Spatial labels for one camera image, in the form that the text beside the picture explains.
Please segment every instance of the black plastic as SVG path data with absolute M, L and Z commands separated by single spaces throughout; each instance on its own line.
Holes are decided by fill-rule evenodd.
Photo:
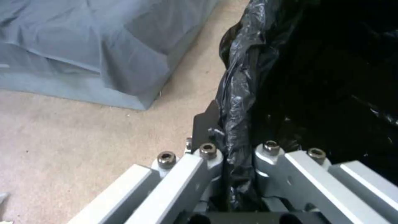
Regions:
M 251 0 L 220 43 L 227 210 L 262 210 L 252 149 L 318 147 L 398 183 L 396 1 Z

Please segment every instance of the metal linkage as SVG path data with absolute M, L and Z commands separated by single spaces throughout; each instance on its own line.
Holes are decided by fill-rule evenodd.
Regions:
M 272 156 L 259 145 L 255 156 L 264 196 L 286 198 L 298 210 L 314 205 L 332 223 L 388 223 L 304 151 Z
M 195 156 L 200 156 L 207 160 L 207 168 L 210 176 L 213 177 L 206 190 L 203 192 L 195 212 L 205 212 L 209 203 L 209 198 L 219 194 L 221 186 L 222 161 L 224 159 L 220 150 L 212 143 L 204 143 L 199 150 L 194 152 Z
M 329 168 L 337 180 L 391 223 L 398 223 L 398 188 L 358 161 Z
M 124 223 L 159 182 L 157 171 L 133 165 L 68 223 Z
M 181 212 L 193 211 L 217 173 L 217 156 L 207 160 L 185 154 L 126 223 L 168 224 L 173 223 Z

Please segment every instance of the beige carpet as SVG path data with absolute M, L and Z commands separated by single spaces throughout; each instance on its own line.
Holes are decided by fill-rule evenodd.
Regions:
M 247 3 L 218 4 L 148 111 L 0 90 L 0 218 L 66 223 L 132 164 L 181 155 L 223 75 L 219 41 Z

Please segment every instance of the black garbage bag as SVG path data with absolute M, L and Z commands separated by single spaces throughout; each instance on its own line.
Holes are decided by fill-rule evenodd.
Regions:
M 253 147 L 322 148 L 398 183 L 398 3 L 251 0 L 220 43 L 227 210 L 262 210 Z

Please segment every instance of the metal frame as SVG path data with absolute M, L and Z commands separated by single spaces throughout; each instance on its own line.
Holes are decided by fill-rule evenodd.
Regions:
M 126 224 L 173 223 L 181 212 L 194 209 L 211 179 L 205 160 L 185 154 Z
M 388 221 L 398 223 L 398 188 L 358 161 L 329 168 L 336 179 Z
M 308 204 L 316 206 L 332 223 L 388 223 L 357 195 L 321 168 L 304 151 L 280 154 L 277 159 L 264 160 L 267 154 L 256 150 L 256 168 L 277 187 L 279 197 L 289 200 L 296 209 Z

